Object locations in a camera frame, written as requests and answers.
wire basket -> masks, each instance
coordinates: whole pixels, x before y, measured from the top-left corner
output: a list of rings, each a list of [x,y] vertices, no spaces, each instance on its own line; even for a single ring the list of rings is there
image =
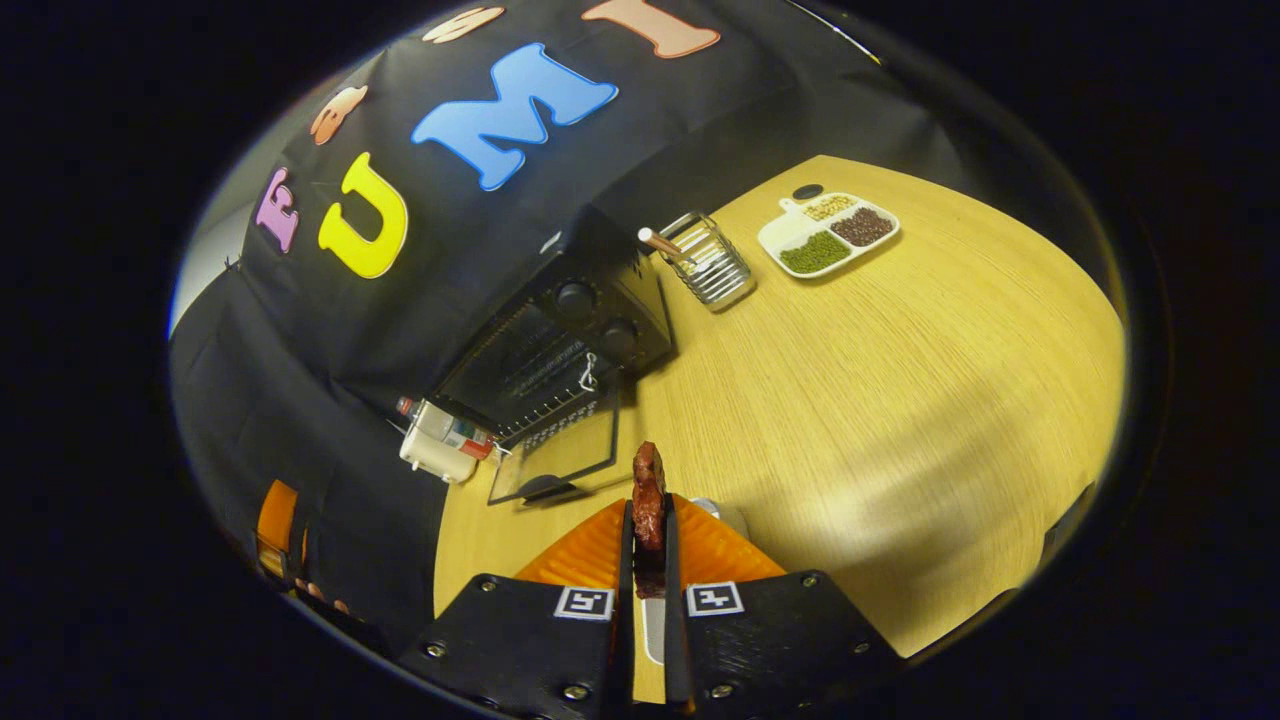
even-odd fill
[[[709,310],[723,310],[755,290],[751,268],[716,220],[687,213],[663,228],[662,234],[687,258],[663,256],[667,264]]]

oven knob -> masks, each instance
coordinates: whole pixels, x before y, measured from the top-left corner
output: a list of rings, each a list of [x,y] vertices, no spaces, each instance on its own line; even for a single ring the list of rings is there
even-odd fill
[[[568,283],[556,296],[556,307],[573,320],[589,316],[594,306],[595,293],[582,283]]]
[[[605,350],[612,355],[625,357],[635,352],[636,329],[626,320],[609,323],[609,327],[604,328],[603,338]]]

yellow letter u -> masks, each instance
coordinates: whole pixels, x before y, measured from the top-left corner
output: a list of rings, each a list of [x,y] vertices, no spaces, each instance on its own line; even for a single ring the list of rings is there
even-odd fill
[[[320,223],[317,241],[362,278],[376,278],[390,269],[408,234],[408,208],[399,192],[369,167],[361,152],[342,178],[342,192],[356,191],[383,217],[383,229],[369,241],[342,219],[342,204],[334,202]]]

wooden handle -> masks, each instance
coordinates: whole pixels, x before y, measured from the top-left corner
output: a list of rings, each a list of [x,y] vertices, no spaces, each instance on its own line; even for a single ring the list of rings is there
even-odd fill
[[[640,228],[637,237],[640,237],[640,242],[649,245],[652,247],[657,247],[662,252],[671,255],[677,260],[689,260],[689,256],[685,255],[678,247],[676,247],[673,242],[653,232],[653,229],[650,228]]]

wooden table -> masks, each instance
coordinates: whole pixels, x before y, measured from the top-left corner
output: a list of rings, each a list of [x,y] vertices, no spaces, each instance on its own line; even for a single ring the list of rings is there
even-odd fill
[[[901,232],[832,275],[788,277],[755,234],[808,183],[892,211]],[[1032,229],[883,168],[813,158],[712,217],[759,286],[712,314],[657,263],[680,355],[637,382],[620,462],[602,473],[628,474],[640,442],[655,442],[672,492],[742,511],[755,544],[790,571],[829,573],[910,656],[1023,583],[1044,532],[1101,473],[1120,413],[1120,320]],[[438,611],[476,573],[515,574],[631,492],[489,507],[492,473],[449,488]],[[641,646],[636,700],[662,702],[662,669]]]

